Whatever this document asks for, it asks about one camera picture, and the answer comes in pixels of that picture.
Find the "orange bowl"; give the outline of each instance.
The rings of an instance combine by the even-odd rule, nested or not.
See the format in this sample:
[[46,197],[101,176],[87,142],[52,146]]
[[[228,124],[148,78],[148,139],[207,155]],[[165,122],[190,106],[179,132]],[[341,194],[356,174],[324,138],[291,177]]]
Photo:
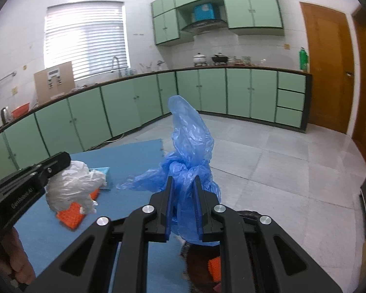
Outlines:
[[30,103],[25,104],[23,106],[17,107],[13,112],[12,112],[12,116],[16,119],[19,118],[21,116],[23,116],[24,114],[26,114],[28,112],[28,109],[30,107]]

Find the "tiled floor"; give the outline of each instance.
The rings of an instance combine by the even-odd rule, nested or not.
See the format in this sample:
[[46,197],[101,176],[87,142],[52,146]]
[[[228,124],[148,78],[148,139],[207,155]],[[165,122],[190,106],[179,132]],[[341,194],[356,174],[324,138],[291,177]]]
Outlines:
[[[306,134],[201,115],[215,139],[210,163],[222,203],[274,218],[344,292],[357,286],[366,165],[350,137],[309,125]],[[173,150],[172,117],[115,144],[162,139]]]

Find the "person's hand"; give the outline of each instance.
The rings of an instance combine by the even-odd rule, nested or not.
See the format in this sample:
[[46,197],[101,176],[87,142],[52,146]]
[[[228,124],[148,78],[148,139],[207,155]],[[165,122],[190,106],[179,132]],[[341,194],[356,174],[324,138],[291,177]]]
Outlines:
[[15,274],[15,279],[19,283],[30,284],[35,279],[35,272],[24,252],[19,234],[15,228],[12,228],[1,241],[1,244],[8,254],[9,264],[0,259],[0,271],[10,275]]

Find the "blue plastic bag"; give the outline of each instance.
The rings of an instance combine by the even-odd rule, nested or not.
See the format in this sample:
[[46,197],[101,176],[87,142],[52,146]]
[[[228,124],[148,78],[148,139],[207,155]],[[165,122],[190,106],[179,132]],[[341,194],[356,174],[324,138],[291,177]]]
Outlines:
[[165,189],[168,176],[172,176],[175,181],[172,232],[194,244],[216,245],[218,242],[199,239],[192,199],[192,182],[199,175],[202,189],[215,193],[221,201],[221,191],[213,182],[209,165],[214,139],[199,113],[181,96],[170,97],[168,108],[173,114],[175,151],[164,157],[159,168],[129,178],[118,188],[156,193]]

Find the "window blinds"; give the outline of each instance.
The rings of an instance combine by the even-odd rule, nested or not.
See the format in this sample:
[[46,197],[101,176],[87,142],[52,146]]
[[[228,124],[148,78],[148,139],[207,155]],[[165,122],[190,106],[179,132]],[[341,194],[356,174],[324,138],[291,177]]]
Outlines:
[[122,2],[80,2],[49,7],[44,61],[52,67],[72,61],[74,79],[111,70],[113,56],[128,68]]

